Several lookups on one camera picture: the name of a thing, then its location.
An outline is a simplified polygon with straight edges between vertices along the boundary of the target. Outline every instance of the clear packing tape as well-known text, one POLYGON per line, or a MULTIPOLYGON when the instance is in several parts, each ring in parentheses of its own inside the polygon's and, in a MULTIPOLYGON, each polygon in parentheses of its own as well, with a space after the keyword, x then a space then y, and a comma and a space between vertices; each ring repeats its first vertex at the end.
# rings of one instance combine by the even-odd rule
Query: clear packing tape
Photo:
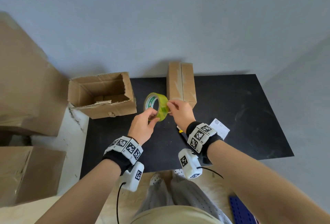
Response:
POLYGON ((159 93, 150 93, 145 100, 144 103, 144 110, 154 106, 155 101, 158 100, 158 110, 157 115, 154 118, 160 118, 159 121, 162 121, 167 116, 167 113, 169 111, 168 106, 166 105, 168 102, 168 99, 165 95, 159 94, 159 93))

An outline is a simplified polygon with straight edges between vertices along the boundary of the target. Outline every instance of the patterned pants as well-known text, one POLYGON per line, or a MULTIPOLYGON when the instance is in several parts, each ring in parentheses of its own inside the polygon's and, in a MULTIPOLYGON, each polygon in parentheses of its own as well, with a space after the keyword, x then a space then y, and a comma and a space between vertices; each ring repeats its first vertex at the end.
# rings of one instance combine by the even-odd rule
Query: patterned pants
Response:
POLYGON ((176 175, 171 180, 171 191, 172 195, 167 191, 163 179, 157 181, 149 187, 147 196, 135 216, 156 207, 183 205, 197 207, 224 224, 232 224, 230 219, 192 181, 176 175))

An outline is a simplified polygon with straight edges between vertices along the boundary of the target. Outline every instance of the black table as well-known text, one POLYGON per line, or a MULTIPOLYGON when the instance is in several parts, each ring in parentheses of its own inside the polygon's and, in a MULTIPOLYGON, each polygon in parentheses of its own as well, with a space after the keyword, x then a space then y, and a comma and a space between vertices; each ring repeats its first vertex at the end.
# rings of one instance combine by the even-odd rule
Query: black table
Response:
MULTIPOLYGON (((138 114, 151 93, 166 95, 166 78, 131 79, 138 114)), ((214 118, 230 129, 225 142, 255 159, 294 156, 256 75, 196 76, 197 104, 193 111, 199 122, 214 118)), ((128 133, 135 114, 115 118, 89 119, 80 178, 101 160, 104 150, 128 133)), ((181 168, 178 153, 186 148, 173 117, 155 126, 139 158, 144 172, 181 168)))

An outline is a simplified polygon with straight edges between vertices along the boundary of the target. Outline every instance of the forearm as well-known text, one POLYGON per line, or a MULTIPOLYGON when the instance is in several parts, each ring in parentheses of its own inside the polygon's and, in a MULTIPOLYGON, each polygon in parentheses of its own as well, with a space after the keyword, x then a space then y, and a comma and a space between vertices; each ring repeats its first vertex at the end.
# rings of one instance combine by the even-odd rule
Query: forearm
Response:
POLYGON ((264 224, 329 223, 330 217, 296 186, 223 141, 208 158, 245 206, 264 224))
POLYGON ((120 172, 116 163, 104 159, 66 192, 36 224, 94 224, 120 172))

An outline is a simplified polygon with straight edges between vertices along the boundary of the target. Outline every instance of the hand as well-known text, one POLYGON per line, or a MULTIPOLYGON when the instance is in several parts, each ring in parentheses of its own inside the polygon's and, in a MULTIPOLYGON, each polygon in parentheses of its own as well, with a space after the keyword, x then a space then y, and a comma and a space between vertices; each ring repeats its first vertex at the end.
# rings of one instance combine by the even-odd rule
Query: hand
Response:
POLYGON ((170 115, 173 115, 175 123, 183 132, 186 132, 190 123, 196 121, 191 105, 188 102, 169 100, 167 106, 171 110, 170 115))
POLYGON ((148 124, 148 119, 153 118, 156 114, 157 111, 150 107, 143 113, 134 117, 128 131, 128 136, 134 138, 140 146, 142 146, 151 137, 153 128, 160 120, 160 118, 154 118, 148 124))

